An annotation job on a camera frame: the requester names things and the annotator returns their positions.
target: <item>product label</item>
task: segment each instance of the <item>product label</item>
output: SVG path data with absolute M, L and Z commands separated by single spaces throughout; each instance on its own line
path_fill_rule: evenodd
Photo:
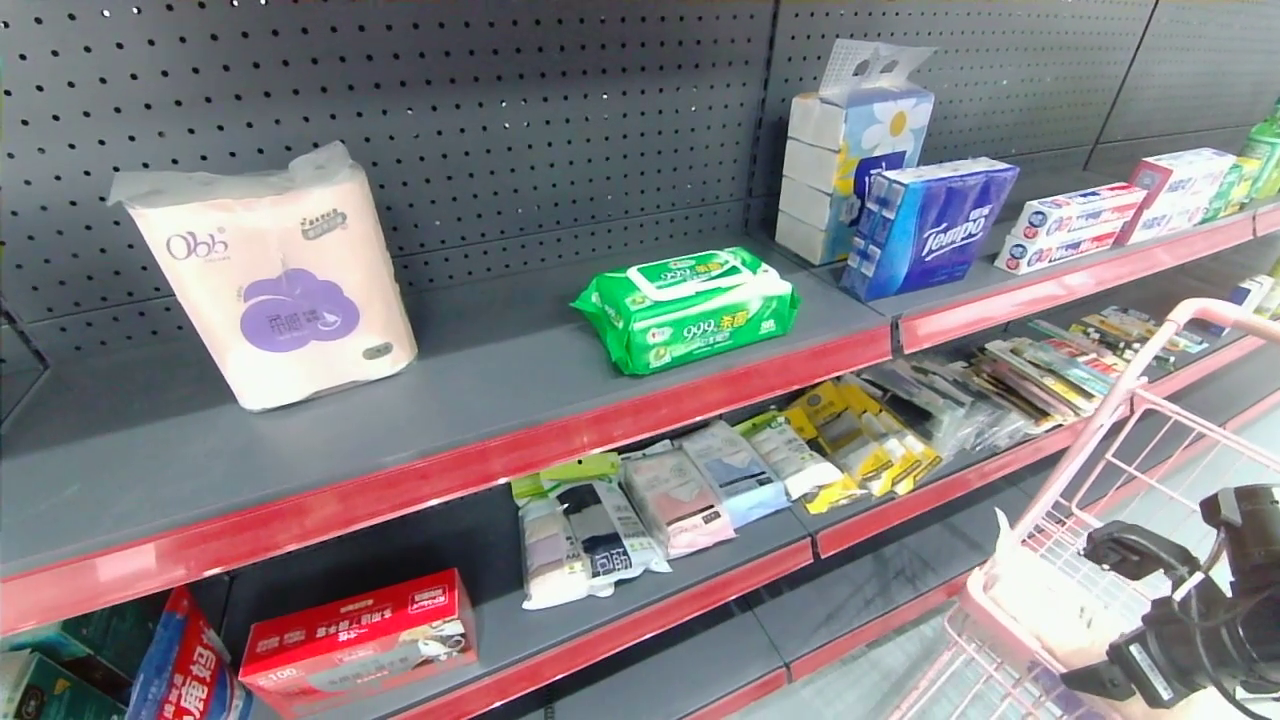
M 311 341 L 342 340 L 360 324 L 360 309 L 338 283 L 301 268 L 250 283 L 242 299 L 246 307 L 241 333 L 268 352 L 292 352 Z

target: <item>toilet paper package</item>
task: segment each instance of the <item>toilet paper package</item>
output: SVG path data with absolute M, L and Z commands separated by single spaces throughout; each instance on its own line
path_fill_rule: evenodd
M 333 142 L 287 170 L 116 173 L 123 202 L 247 410 L 394 374 L 417 355 L 364 169 Z
M 791 101 L 778 245 L 815 265 L 849 255 L 868 178 L 919 161 L 934 99 L 908 76 L 932 53 L 836 41 L 818 92 Z

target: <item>toothpaste box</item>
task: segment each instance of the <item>toothpaste box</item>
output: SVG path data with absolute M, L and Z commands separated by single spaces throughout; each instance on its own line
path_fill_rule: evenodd
M 1005 238 L 1005 247 L 996 255 L 996 266 L 1023 275 L 1106 250 L 1115 243 L 1119 234 L 1119 225 L 1094 228 L 1083 234 L 1071 233 L 1053 240 L 1027 240 L 1011 234 Z
M 475 659 L 471 602 L 445 570 L 255 623 L 241 682 L 288 720 Z
M 1199 223 L 1235 160 L 1235 155 L 1212 147 L 1140 160 L 1129 183 L 1146 190 L 1147 196 L 1115 243 L 1143 242 Z
M 1146 190 L 1117 182 L 1032 200 L 1023 206 L 1023 214 L 1009 236 L 1027 241 L 1071 242 L 1102 234 L 1106 229 L 1120 229 L 1146 196 Z
M 1016 179 L 988 158 L 873 176 L 840 287 L 865 302 L 963 279 Z
M 778 245 L 815 265 L 849 255 L 867 179 L 919 161 L 933 94 L 908 76 L 932 51 L 836 41 L 818 92 L 791 101 Z

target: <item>tissue box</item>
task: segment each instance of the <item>tissue box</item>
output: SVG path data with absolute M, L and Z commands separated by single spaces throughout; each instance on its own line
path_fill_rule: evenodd
M 0 717 L 124 720 L 124 707 L 31 650 L 0 653 Z
M 1142 159 L 1129 183 L 1146 190 L 1147 196 L 1115 243 L 1143 242 L 1199 223 L 1235 160 L 1235 155 L 1211 147 Z
M 988 158 L 874 176 L 840 287 L 865 302 L 963 279 L 1015 179 Z
M 445 570 L 255 623 L 241 682 L 285 719 L 312 715 L 474 662 L 474 628 Z
M 820 90 L 791 101 L 778 245 L 815 265 L 849 255 L 868 177 L 919 161 L 933 94 L 906 78 L 931 53 L 836 41 Z
M 728 247 L 602 273 L 572 306 L 620 370 L 646 375 L 787 334 L 800 300 L 777 270 Z

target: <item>facial tissue box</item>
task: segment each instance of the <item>facial tissue box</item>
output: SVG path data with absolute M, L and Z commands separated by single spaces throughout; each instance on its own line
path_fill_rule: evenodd
M 741 247 L 602 273 L 572 304 L 630 375 L 646 375 L 787 334 L 800 299 Z
M 877 172 L 914 168 L 933 94 L 908 76 L 932 47 L 837 40 L 818 92 L 791 101 L 774 240 L 815 265 L 849 255 Z
M 288 720 L 475 659 L 471 602 L 445 570 L 255 623 L 241 680 Z
M 118 173 L 109 202 L 124 202 L 247 410 L 384 378 L 417 354 L 369 178 L 340 142 L 276 173 Z
M 1198 224 L 1235 160 L 1212 147 L 1143 158 L 1129 184 L 1146 190 L 1147 196 L 1115 243 L 1143 242 Z
M 840 287 L 868 302 L 963 279 L 1016 179 L 988 158 L 873 176 Z

